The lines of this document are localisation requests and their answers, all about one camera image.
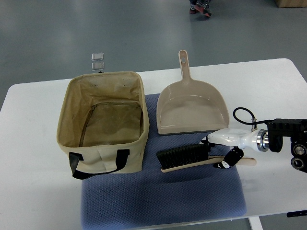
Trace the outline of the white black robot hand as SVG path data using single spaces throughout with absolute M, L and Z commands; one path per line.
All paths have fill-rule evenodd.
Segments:
M 229 169 L 236 164 L 254 166 L 257 162 L 254 158 L 245 158 L 243 149 L 251 148 L 255 151 L 262 151 L 261 135 L 265 133 L 263 129 L 254 131 L 224 128 L 208 134 L 201 140 L 201 144 L 223 145 L 232 147 L 220 162 L 215 162 L 213 166 L 219 169 Z

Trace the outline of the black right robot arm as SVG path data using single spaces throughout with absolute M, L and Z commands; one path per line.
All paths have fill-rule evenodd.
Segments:
M 238 110 L 244 110 L 251 115 L 251 122 L 240 120 L 236 116 Z M 268 119 L 257 121 L 254 114 L 247 108 L 237 107 L 233 111 L 236 121 L 250 125 L 251 131 L 256 132 L 257 147 L 261 151 L 270 150 L 280 152 L 283 147 L 283 138 L 290 138 L 291 165 L 294 169 L 307 172 L 307 120 L 306 119 Z

